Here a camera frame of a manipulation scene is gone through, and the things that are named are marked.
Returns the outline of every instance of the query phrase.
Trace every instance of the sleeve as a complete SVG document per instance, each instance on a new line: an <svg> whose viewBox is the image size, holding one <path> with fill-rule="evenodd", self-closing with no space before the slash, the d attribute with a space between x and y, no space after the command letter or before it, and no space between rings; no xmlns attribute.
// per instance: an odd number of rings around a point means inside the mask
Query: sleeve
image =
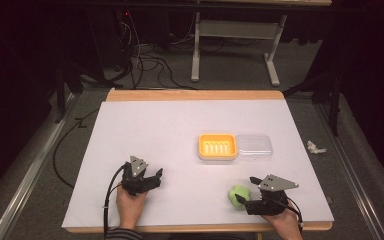
<svg viewBox="0 0 384 240"><path fill-rule="evenodd" d="M140 240L142 235L140 233L124 228L114 228L109 230L106 239L112 240Z"/></svg>

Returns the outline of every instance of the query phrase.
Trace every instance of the table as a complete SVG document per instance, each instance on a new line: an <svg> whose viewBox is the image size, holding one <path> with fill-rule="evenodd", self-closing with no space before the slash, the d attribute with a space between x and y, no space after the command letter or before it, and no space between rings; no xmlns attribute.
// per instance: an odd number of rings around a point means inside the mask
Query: table
<svg viewBox="0 0 384 240"><path fill-rule="evenodd" d="M261 162L204 164L198 157L197 139L207 131L263 132L272 141L273 156ZM235 184L258 195L249 177L264 178L267 174L300 184L286 193L303 212L305 230L332 226L332 213L278 91L111 91L96 120L63 228L102 232L106 189L130 155L149 163L145 176L164 169L161 187L148 194L139 231L271 230L259 216L235 210L227 197ZM109 225L117 224L113 194Z"/></svg>
<svg viewBox="0 0 384 240"><path fill-rule="evenodd" d="M200 2L235 2L235 3L253 3L253 4L280 4L280 5L304 5L304 6L330 6L331 0L209 0ZM193 82L199 81L200 51L199 39L201 36L212 37L235 37L249 39L271 39L270 51L264 53L264 61L269 73L270 81L273 86L279 86L280 81L277 76L273 58L285 27L287 15L280 16L277 23L253 23L237 21L214 21L201 20L200 12L195 13L195 45L192 58L192 76Z"/></svg>

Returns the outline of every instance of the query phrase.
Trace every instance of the hand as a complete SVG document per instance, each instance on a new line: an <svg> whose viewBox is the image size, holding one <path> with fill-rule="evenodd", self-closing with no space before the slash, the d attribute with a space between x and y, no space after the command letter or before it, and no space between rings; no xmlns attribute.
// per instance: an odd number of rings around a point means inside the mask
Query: hand
<svg viewBox="0 0 384 240"><path fill-rule="evenodd" d="M120 228L132 229L136 228L136 223L142 215L148 192L139 193L131 196L120 185L117 187L117 209L120 215Z"/></svg>
<svg viewBox="0 0 384 240"><path fill-rule="evenodd" d="M261 215L269 222L279 236L284 240L302 240L298 228L297 215L289 209L285 209L281 214L275 216Z"/></svg>

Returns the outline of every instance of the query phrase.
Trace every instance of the gray floor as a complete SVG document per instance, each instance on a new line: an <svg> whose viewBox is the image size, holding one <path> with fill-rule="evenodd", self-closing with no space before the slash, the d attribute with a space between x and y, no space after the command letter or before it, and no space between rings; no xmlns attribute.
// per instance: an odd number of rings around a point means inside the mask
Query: gray floor
<svg viewBox="0 0 384 240"><path fill-rule="evenodd" d="M318 50L319 44L300 46L297 42L280 44L275 57L281 86L273 88L262 61L267 42L245 46L250 41L232 39L221 50L218 45L205 44L201 53L201 74L198 83L190 81L191 48L173 47L170 52L143 46L141 53L163 57L170 66L173 80L198 89L277 89L285 90L300 83ZM145 63L146 69L155 65ZM174 86L167 68L157 80L161 68L146 71L139 87ZM107 70L107 75L116 73ZM137 80L139 71L134 70ZM129 89L130 77L119 81ZM85 85L85 92L75 98L60 137L76 121L104 101L109 89ZM312 104L311 93L298 93L288 98L292 116L303 144L308 140L327 148L320 155L309 153L310 160L335 218L333 228L323 232L305 232L304 239L384 239L384 169L376 159L364 134L356 124L346 100L341 98L339 137L333 137L326 127L325 105ZM46 142L55 128L55 109L33 136L0 182L0 219L17 191L24 175L38 155L43 154ZM96 114L84 121L86 128L76 128L61 144L57 166L68 182L75 183L79 166L93 129ZM26 201L14 216L5 234L7 239L102 239L101 234L72 234L61 228L72 190L56 177L52 167L52 151L45 158L43 171ZM279 239L274 233L264 233L264 239Z"/></svg>

